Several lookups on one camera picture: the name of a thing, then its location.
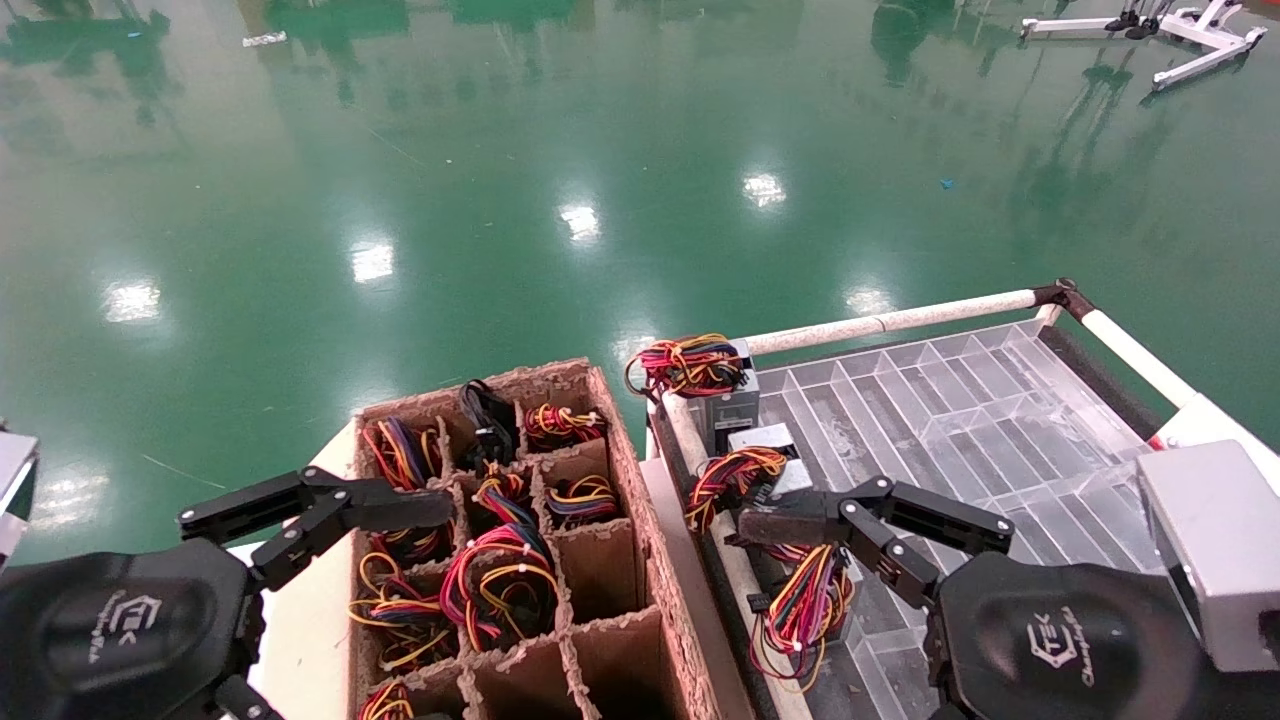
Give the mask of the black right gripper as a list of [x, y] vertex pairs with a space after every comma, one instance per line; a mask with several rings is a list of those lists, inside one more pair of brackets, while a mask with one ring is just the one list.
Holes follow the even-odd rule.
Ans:
[[[845, 547], [897, 597], [929, 609], [937, 719], [1275, 719], [1275, 671], [1225, 673], [1167, 580], [1007, 556], [1012, 520], [873, 477], [850, 491], [756, 493], [736, 523], [758, 544]], [[972, 557], [943, 573], [899, 538]]]

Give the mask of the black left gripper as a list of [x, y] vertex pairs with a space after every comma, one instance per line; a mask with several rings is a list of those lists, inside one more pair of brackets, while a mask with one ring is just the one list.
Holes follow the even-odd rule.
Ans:
[[[311, 465], [196, 503], [180, 544], [96, 552], [3, 573], [5, 719], [283, 716], [248, 683], [279, 591], [353, 530], [445, 527], [444, 491], [401, 492]], [[275, 527], [250, 566], [225, 544]]]

